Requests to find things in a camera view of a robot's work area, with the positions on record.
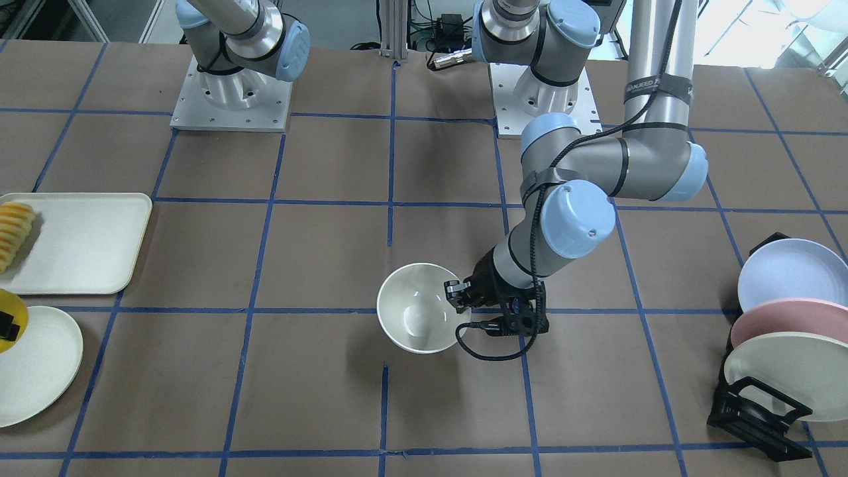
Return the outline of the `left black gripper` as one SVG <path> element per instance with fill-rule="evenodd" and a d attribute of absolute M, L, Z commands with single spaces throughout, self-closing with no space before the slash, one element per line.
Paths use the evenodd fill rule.
<path fill-rule="evenodd" d="M 533 301 L 534 289 L 520 289 L 509 284 L 496 270 L 494 251 L 490 250 L 476 263 L 472 275 L 464 279 L 443 283 L 445 296 L 458 314 L 472 308 L 499 306 L 511 310 L 513 302 Z"/>

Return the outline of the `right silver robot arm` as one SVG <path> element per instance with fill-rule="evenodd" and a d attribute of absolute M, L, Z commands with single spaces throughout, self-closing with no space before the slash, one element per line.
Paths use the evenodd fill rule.
<path fill-rule="evenodd" d="M 173 127 L 239 143 L 225 151 L 233 166 L 270 159 L 251 146 L 252 133 L 282 133 L 293 166 L 282 166 L 282 192 L 255 198 L 225 193 L 230 211 L 248 211 L 281 199 L 296 203 L 350 203 L 388 207 L 391 80 L 405 72 L 441 78 L 420 52 L 395 64 L 370 52 L 318 49 L 308 64 L 310 33 L 272 1 L 179 1 L 176 18 L 193 51 Z"/>

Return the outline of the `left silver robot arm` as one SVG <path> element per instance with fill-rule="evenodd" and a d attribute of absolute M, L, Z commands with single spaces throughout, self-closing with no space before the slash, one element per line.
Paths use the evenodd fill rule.
<path fill-rule="evenodd" d="M 565 112 L 533 118 L 521 135 L 524 220 L 445 284 L 457 311 L 533 299 L 545 280 L 611 234 L 611 198 L 685 201 L 703 187 L 706 152 L 688 139 L 696 1 L 636 1 L 623 93 L 624 120 L 584 134 Z M 545 87 L 572 87 L 596 45 L 600 19 L 582 1 L 484 1 L 473 16 L 477 61 L 527 66 Z"/>

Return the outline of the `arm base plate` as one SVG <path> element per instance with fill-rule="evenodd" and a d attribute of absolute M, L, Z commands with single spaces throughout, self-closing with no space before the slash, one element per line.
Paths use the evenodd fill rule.
<path fill-rule="evenodd" d="M 284 133 L 293 84 L 252 70 L 200 72 L 191 58 L 170 126 L 192 132 Z"/>
<path fill-rule="evenodd" d="M 527 124 L 548 112 L 570 115 L 584 134 L 602 129 L 596 100 L 586 72 L 566 87 L 539 81 L 528 66 L 488 64 L 498 136 L 519 139 Z"/>

